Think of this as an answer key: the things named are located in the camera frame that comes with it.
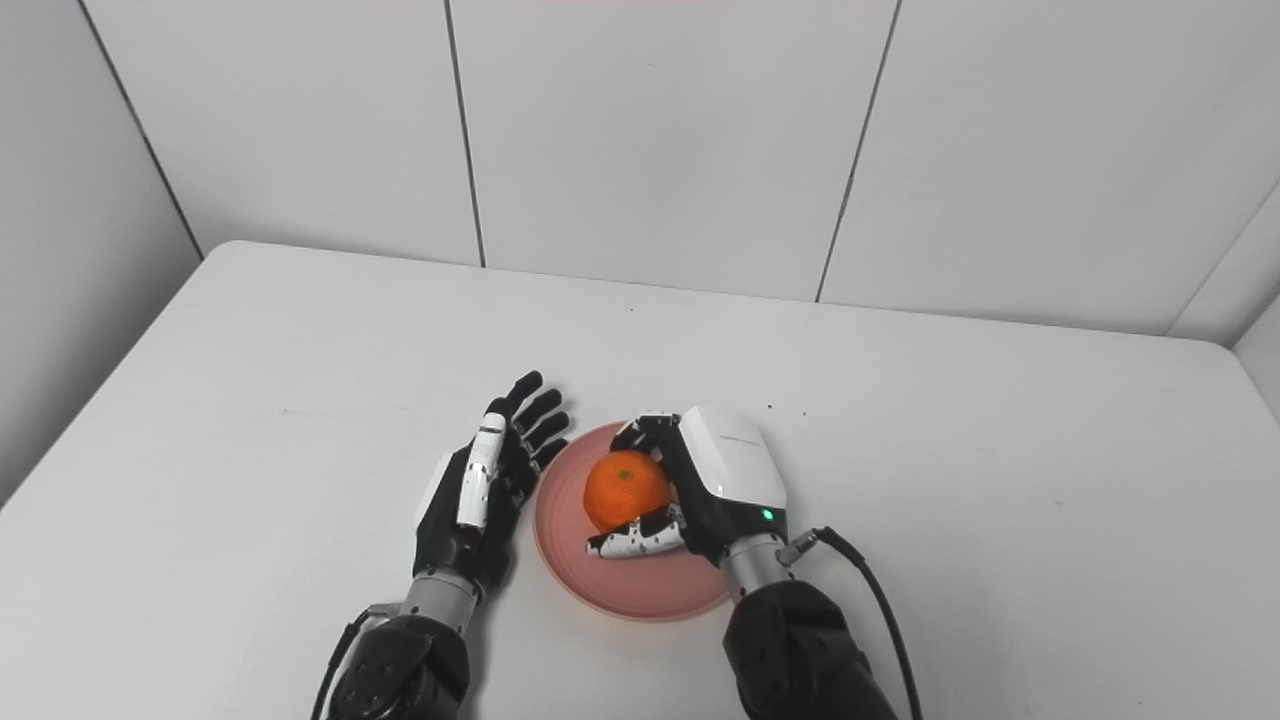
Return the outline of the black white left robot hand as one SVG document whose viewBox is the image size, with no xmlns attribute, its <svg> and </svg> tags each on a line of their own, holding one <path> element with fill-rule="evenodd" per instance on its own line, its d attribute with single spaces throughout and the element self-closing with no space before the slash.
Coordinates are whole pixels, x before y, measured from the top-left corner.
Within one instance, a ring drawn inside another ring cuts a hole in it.
<svg viewBox="0 0 1280 720">
<path fill-rule="evenodd" d="M 521 512 L 567 447 L 563 401 L 531 370 L 490 401 L 466 445 L 444 455 L 415 532 L 413 577 L 448 573 L 479 596 L 502 584 Z"/>
</svg>

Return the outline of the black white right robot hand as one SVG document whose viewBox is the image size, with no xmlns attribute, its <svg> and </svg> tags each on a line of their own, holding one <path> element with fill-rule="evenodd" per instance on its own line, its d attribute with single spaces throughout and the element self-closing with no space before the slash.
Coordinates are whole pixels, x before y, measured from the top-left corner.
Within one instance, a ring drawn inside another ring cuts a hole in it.
<svg viewBox="0 0 1280 720">
<path fill-rule="evenodd" d="M 586 551 L 631 559 L 686 548 L 727 577 L 769 584 L 787 577 L 787 491 L 758 425 L 723 407 L 644 414 L 614 434 L 613 451 L 658 462 L 673 498 L 593 536 Z"/>
</svg>

